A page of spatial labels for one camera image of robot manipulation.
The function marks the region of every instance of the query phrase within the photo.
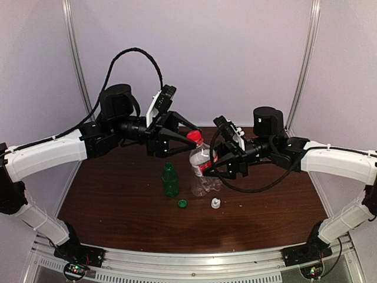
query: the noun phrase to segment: wooden table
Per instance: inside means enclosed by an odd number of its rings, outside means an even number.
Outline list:
[[[214,128],[203,129],[209,143]],[[251,137],[251,129],[246,129]],[[190,192],[189,153],[167,159],[149,157],[144,146],[117,148],[82,163],[60,211],[60,219],[77,230],[83,243],[149,252],[246,251],[304,242],[326,217],[306,173],[292,173],[273,189],[254,194],[224,187],[197,198]],[[180,194],[163,194],[161,174],[172,162]],[[234,183],[255,189],[284,173],[274,165],[249,169]],[[220,209],[211,199],[221,199]],[[178,201],[185,199],[185,209]]]

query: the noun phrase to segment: green bottle cap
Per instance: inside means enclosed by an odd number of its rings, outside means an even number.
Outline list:
[[[178,202],[178,206],[180,208],[186,208],[187,206],[187,202],[184,200],[184,199],[181,199],[179,202]]]

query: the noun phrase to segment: white wall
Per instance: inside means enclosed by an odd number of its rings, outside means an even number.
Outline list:
[[[140,47],[177,87],[172,109],[199,126],[225,115],[253,124],[270,105],[287,117],[299,76],[312,1],[72,0],[85,79],[97,98],[111,59]],[[141,54],[127,54],[110,85],[129,83],[145,114],[159,88]]]
[[[0,1],[0,142],[51,136],[85,116],[60,1]],[[28,192],[55,213],[74,164],[25,179]],[[35,234],[0,215],[0,281],[19,282]]]
[[[355,149],[377,149],[377,2],[322,1],[318,37],[296,135]],[[363,185],[317,174],[334,212]],[[376,282],[377,221],[352,232],[368,282]]]

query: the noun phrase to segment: green plastic bottle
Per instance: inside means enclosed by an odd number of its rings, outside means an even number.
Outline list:
[[[173,164],[166,163],[163,173],[164,193],[170,198],[179,194],[178,174],[174,170]]]

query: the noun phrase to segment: red bottle cap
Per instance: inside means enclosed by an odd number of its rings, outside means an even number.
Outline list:
[[[199,146],[203,143],[203,138],[201,137],[201,133],[199,131],[191,131],[187,134],[187,138],[189,140],[192,140],[193,142],[196,142],[196,144]]]

